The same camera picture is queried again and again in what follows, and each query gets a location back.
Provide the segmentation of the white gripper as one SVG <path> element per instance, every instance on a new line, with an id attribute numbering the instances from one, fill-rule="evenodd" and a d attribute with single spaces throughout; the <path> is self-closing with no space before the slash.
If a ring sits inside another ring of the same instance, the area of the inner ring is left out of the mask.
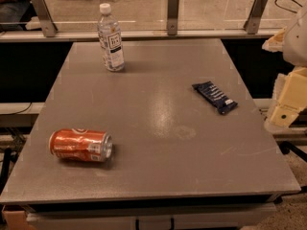
<path id="1" fill-rule="evenodd" d="M 286 28 L 267 39 L 262 49 L 282 52 Z M 288 75 L 278 74 L 274 84 L 273 98 L 277 103 L 270 106 L 266 123 L 276 127 L 289 127 L 299 112 L 307 107 L 307 68 L 296 66 Z"/>

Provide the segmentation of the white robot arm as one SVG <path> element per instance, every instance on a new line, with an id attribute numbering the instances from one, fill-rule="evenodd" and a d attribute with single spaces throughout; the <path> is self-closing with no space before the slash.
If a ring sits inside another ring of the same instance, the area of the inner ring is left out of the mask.
<path id="1" fill-rule="evenodd" d="M 281 52 L 283 59 L 295 67 L 288 75 L 277 76 L 265 121 L 267 129 L 287 128 L 307 108 L 307 4 L 262 48 Z"/>

